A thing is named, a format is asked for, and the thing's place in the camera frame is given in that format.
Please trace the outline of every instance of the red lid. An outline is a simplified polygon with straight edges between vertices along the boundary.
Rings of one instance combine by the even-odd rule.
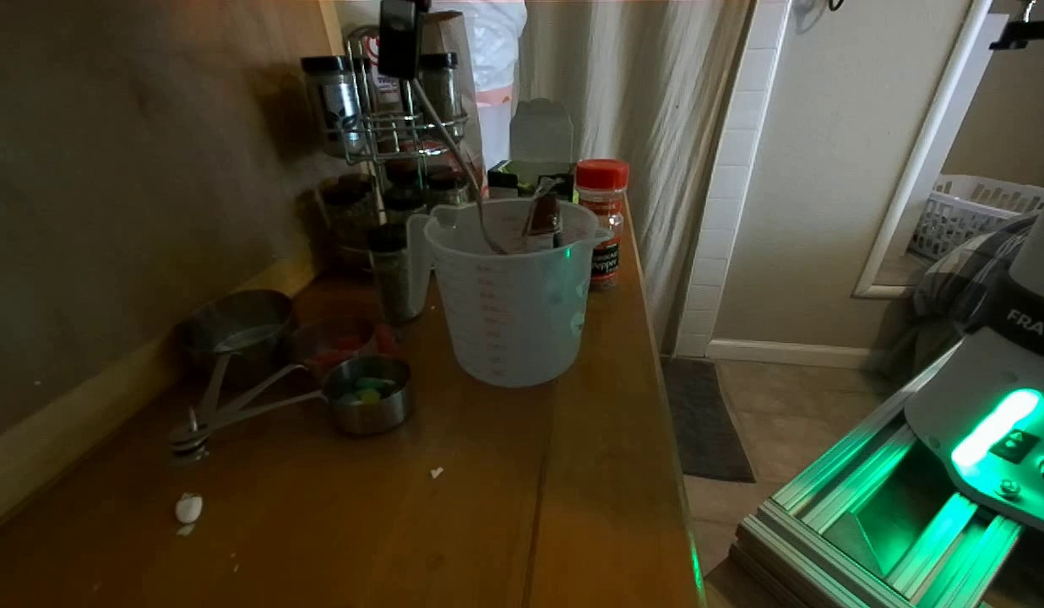
[[[579,186],[582,189],[626,189],[628,167],[622,160],[582,160],[579,163]]]

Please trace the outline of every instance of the white plastic container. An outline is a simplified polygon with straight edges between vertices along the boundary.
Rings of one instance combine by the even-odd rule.
[[[582,347],[600,220],[560,204],[566,241],[525,250],[532,204],[435,206],[408,220],[408,242],[435,274],[459,367],[487,384],[525,390],[566,374]]]

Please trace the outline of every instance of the plastic pitcher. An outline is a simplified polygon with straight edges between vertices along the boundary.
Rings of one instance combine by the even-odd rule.
[[[435,274],[459,367],[487,384],[525,390],[568,371],[585,336],[593,250],[606,241],[600,220],[557,204],[560,247],[525,250],[532,198],[435,206],[408,220],[408,242]]]

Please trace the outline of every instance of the floor mat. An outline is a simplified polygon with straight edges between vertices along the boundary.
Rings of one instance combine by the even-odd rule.
[[[669,412],[686,476],[755,482],[744,442],[724,407],[718,367],[706,362],[663,362]]]

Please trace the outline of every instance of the glass jar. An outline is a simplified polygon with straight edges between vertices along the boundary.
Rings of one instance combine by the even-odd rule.
[[[579,206],[587,206],[603,225],[611,229],[593,255],[593,288],[611,288],[618,281],[618,250],[628,204],[628,163],[622,160],[582,160],[576,169]]]

